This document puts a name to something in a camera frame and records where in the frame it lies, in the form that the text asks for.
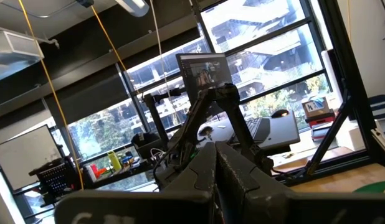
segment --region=yellow cable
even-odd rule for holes
[[[99,18],[97,12],[95,11],[94,6],[91,6],[91,8],[92,8],[92,10],[93,10],[93,12],[94,12],[94,14],[95,14],[95,17],[97,18],[98,23],[99,23],[100,26],[101,26],[101,29],[103,30],[105,36],[107,37],[107,40],[108,40],[108,42],[110,43],[110,45],[111,45],[111,47],[112,47],[112,50],[115,52],[115,55],[116,55],[116,57],[117,57],[118,60],[119,60],[119,63],[122,65],[123,71],[126,71],[126,70],[127,70],[127,69],[126,69],[126,66],[125,66],[125,64],[122,62],[122,59],[120,58],[120,56],[119,56],[119,54],[118,54],[118,51],[116,50],[115,46],[113,45],[110,36],[108,35],[108,33],[107,33],[107,31],[105,30],[103,24],[101,23],[101,19]]]
[[[351,27],[350,27],[350,0],[348,0],[348,34],[349,34],[349,40],[352,41],[352,33],[351,33]]]
[[[24,4],[22,3],[22,0],[18,0],[18,1],[19,1],[19,4],[21,5],[22,11],[24,12],[24,16],[25,16],[26,22],[27,22],[27,24],[28,24],[28,26],[29,26],[29,30],[30,30],[30,32],[31,32],[31,34],[32,34],[32,36],[33,36],[34,41],[35,41],[36,48],[38,49],[38,51],[39,51],[39,53],[40,53],[40,62],[42,63],[42,66],[43,66],[45,75],[46,75],[47,79],[49,80],[49,84],[50,84],[51,90],[52,90],[52,92],[53,92],[55,102],[57,103],[58,109],[59,109],[60,114],[61,114],[61,117],[62,117],[62,121],[64,122],[65,128],[66,128],[66,130],[67,130],[68,138],[71,139],[71,137],[70,137],[70,132],[69,132],[69,130],[68,130],[68,124],[67,124],[67,121],[65,120],[64,113],[62,112],[62,108],[61,108],[61,106],[60,106],[60,102],[58,101],[57,94],[55,93],[53,83],[51,82],[49,72],[47,71],[47,67],[45,66],[45,63],[44,63],[44,61],[43,61],[43,54],[42,54],[42,52],[39,50],[39,44],[37,43],[35,34],[33,33],[33,29],[32,29],[31,23],[29,22],[29,18],[28,18],[28,15],[27,15],[27,13],[26,13]],[[71,150],[72,150],[72,156],[74,157],[74,161],[75,161],[75,164],[76,164],[76,169],[78,170],[78,173],[79,173],[80,185],[81,185],[81,188],[82,188],[82,190],[83,190],[84,187],[83,187],[82,173],[80,172],[80,169],[79,169],[79,164],[78,164],[78,161],[77,161],[77,158],[76,158],[76,152],[75,152],[75,149],[74,149],[73,144],[70,144],[70,147],[71,147]]]

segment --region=yellow bottle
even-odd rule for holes
[[[110,151],[110,152],[108,152],[107,154],[108,154],[108,157],[109,157],[110,160],[111,160],[113,169],[115,169],[115,171],[121,170],[121,169],[122,169],[122,166],[120,165],[120,162],[119,162],[119,160],[118,160],[116,154],[115,154],[113,151]]]

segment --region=whiteboard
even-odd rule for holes
[[[13,190],[39,181],[28,173],[60,157],[47,125],[0,144],[0,167]]]

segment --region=cardboard box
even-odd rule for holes
[[[311,97],[302,100],[302,106],[305,110],[306,118],[311,118],[321,114],[329,113],[330,107],[328,106],[325,96]]]

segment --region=white wall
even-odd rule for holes
[[[380,0],[350,0],[351,45],[367,95],[385,94],[385,12]],[[338,0],[348,29],[348,0]]]
[[[0,130],[0,143],[51,117],[50,111],[43,111]],[[21,213],[0,173],[0,224],[24,223]]]

